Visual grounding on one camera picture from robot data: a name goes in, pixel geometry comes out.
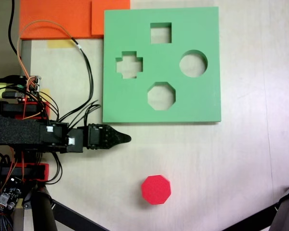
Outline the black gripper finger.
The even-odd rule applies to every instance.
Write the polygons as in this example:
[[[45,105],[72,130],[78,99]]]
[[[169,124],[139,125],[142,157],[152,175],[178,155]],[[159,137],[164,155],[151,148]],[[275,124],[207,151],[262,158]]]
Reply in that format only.
[[[113,127],[110,125],[103,125],[104,131],[103,134],[105,137],[108,138],[131,138],[130,135],[119,132],[115,130]]]
[[[110,149],[116,145],[129,143],[131,141],[131,137],[123,138],[123,139],[105,139],[103,140],[103,149]]]

